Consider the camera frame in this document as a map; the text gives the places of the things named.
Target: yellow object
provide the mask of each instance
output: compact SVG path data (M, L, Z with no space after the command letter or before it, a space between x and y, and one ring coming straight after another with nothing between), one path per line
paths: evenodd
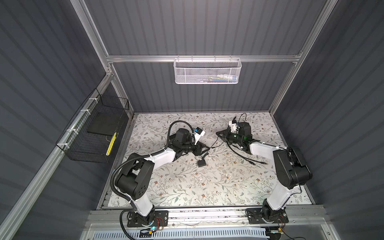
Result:
M116 132L115 132L115 134L113 134L111 142L109 143L109 147L108 147L107 154L106 154L107 156L109 156L111 154L112 147L113 147L115 140L116 140Z

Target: floral tablecloth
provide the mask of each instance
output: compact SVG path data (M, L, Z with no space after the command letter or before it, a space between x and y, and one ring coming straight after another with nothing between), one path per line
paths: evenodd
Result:
M206 134L200 139L211 146L216 132L227 128L228 121L242 113L150 113L138 114L124 160L131 153L145 155L164 147L169 125L184 120L192 127L200 127ZM283 146L269 113L247 113L254 139ZM189 129L183 123L173 126L171 134L179 128ZM214 146L222 143L219 139ZM235 155L226 144L211 149L207 165L198 167L192 153L153 171L147 194L155 206L223 206L259 205L267 198L277 182L272 160L249 155L234 148L243 156L267 162L251 165ZM288 204L311 204L302 187L301 194L293 195ZM109 207L128 206L128 202L112 193Z

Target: white mesh basket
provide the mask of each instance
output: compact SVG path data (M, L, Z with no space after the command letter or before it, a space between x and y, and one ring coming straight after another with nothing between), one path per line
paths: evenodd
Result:
M177 84L236 84L238 83L241 61L223 60L179 60L175 58L175 82Z

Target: black wire basket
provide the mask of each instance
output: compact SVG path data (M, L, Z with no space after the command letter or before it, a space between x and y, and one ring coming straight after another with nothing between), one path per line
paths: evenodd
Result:
M99 94L87 110L81 111L83 115L78 123L72 129L68 129L71 121L59 138L60 140L69 131L70 135L66 142L57 142L56 145L71 160L99 163L113 161L129 122L128 99ZM116 124L112 125L110 135L90 131L94 121L99 121L100 116L113 117Z

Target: gray wall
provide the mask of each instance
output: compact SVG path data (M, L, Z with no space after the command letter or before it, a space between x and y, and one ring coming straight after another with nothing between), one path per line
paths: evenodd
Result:
M109 55L299 53L324 0L86 0ZM116 63L136 112L268 110L291 63L243 63L238 84L177 85L172 64Z
M339 1L275 118L342 239L382 239L384 2Z
M0 1L0 222L104 75L69 1ZM78 235L107 168L64 159L15 238Z
M114 63L135 112L268 110L292 63L243 63L238 84L176 84L173 63Z

